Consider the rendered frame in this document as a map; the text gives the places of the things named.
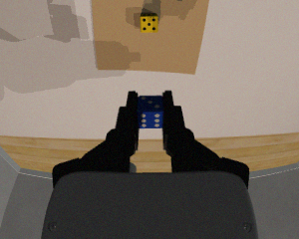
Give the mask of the yellow die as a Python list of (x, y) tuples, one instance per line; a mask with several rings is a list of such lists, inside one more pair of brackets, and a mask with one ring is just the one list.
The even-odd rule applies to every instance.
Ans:
[(158, 32), (158, 15), (157, 14), (141, 14), (140, 15), (141, 32), (157, 33)]

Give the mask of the tan mat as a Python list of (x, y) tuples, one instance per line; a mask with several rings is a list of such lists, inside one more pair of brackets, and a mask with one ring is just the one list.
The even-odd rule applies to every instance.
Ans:
[[(92, 0), (98, 70), (195, 75), (209, 0)], [(141, 33), (141, 14), (158, 32)]]

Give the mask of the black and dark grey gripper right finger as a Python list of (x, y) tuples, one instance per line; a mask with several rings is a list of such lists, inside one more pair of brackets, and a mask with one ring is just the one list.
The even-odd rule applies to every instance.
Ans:
[(181, 106), (173, 104), (171, 91), (162, 93), (162, 103), (163, 150), (171, 157), (171, 172), (227, 171), (238, 175), (248, 190), (248, 166), (243, 162), (221, 158), (195, 140), (193, 132), (184, 125)]

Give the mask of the dark blue die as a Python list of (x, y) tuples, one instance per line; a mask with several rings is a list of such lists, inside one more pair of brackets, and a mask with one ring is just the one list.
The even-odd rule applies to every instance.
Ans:
[(162, 128), (162, 96), (139, 96), (137, 115), (139, 128)]

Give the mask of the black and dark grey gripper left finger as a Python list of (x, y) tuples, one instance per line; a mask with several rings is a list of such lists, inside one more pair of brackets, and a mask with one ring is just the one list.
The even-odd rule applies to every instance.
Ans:
[(137, 107), (138, 93), (129, 91), (126, 106), (119, 108), (116, 128), (107, 133), (106, 140), (82, 158), (54, 166), (53, 188), (62, 176), (76, 171), (130, 172), (130, 157), (136, 153), (139, 144)]

